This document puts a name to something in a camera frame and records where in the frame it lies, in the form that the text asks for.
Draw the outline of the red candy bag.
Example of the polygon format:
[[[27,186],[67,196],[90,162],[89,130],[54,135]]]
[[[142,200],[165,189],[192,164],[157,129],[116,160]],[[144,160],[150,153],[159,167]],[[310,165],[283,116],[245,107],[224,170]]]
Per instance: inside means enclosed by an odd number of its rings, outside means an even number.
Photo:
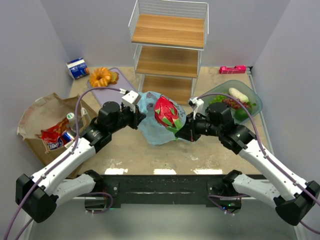
[[[56,125],[41,130],[40,138],[48,146],[49,150],[61,148],[70,141],[70,138],[66,135],[68,123],[69,120],[65,117]]]

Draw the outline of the red bull can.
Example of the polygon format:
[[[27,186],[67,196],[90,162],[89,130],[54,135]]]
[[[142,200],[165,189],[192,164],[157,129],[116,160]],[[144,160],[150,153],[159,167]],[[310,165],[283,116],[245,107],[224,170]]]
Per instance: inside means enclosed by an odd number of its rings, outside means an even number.
[[[72,141],[75,140],[76,138],[76,133],[70,129],[65,130],[62,134],[61,134],[61,138],[62,141],[64,143],[64,145],[71,143]]]

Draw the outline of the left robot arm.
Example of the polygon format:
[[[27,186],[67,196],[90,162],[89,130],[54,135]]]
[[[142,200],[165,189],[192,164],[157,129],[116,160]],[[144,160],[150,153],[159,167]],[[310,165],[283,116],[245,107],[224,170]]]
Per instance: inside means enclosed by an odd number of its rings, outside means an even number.
[[[49,165],[32,176],[22,174],[15,183],[15,202],[35,222],[47,220],[62,203],[103,187],[102,177],[89,170],[64,182],[84,161],[94,156],[111,140],[113,133],[129,126],[136,130],[146,115],[137,105],[126,106],[114,101],[103,104],[97,117],[72,145]]]

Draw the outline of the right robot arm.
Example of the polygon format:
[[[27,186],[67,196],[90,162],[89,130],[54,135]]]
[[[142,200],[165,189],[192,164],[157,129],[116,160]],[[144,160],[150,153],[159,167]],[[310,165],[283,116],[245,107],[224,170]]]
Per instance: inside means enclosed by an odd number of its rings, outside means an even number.
[[[235,123],[230,108],[213,103],[202,115],[192,112],[176,137],[195,142],[200,136],[218,137],[227,149],[252,164],[269,181],[263,183],[238,171],[228,174],[227,184],[237,193],[253,197],[275,209],[286,223],[296,226],[317,204],[320,185],[296,175],[272,155],[258,136],[244,125]]]

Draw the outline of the red dragon fruit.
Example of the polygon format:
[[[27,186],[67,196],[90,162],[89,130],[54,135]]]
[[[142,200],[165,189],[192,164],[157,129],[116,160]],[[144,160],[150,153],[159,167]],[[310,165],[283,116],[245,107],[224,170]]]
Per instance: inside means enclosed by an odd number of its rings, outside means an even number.
[[[155,103],[154,118],[160,125],[174,134],[183,127],[177,108],[171,100],[163,95]]]

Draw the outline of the light blue plastic bag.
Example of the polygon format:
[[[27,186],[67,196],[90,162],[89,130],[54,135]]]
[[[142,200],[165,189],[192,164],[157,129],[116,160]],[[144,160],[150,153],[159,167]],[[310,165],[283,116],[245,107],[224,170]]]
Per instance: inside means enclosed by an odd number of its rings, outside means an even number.
[[[166,97],[177,109],[178,119],[182,125],[184,125],[186,122],[186,112],[183,107],[172,99],[158,92],[147,91],[138,93],[141,96],[141,99],[137,104],[138,109],[146,116],[145,119],[143,119],[138,125],[138,129],[142,132],[146,141],[151,145],[162,145],[171,141],[175,141],[177,139],[175,134],[157,122],[155,118],[155,105],[160,97]]]

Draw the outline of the green label water bottle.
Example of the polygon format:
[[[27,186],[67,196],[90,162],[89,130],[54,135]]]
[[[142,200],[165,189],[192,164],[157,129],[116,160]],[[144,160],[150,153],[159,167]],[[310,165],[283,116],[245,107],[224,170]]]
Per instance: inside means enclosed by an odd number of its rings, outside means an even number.
[[[77,129],[76,129],[76,116],[73,112],[69,112],[66,115],[66,119],[68,120],[68,129],[73,132],[73,133],[77,133]]]

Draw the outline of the brown paper grocery bag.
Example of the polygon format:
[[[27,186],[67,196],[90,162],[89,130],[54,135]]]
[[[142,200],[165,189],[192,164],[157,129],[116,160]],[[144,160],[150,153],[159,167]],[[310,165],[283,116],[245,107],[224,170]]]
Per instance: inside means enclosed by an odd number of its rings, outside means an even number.
[[[66,118],[68,113],[74,113],[76,108],[78,108],[77,119],[80,132],[97,116],[97,113],[84,100],[76,106],[78,99],[78,96],[62,99],[56,93],[52,93],[37,99],[22,115],[17,127],[17,135],[22,137],[44,166],[62,154],[68,144],[49,150],[41,139],[41,130],[53,127]]]

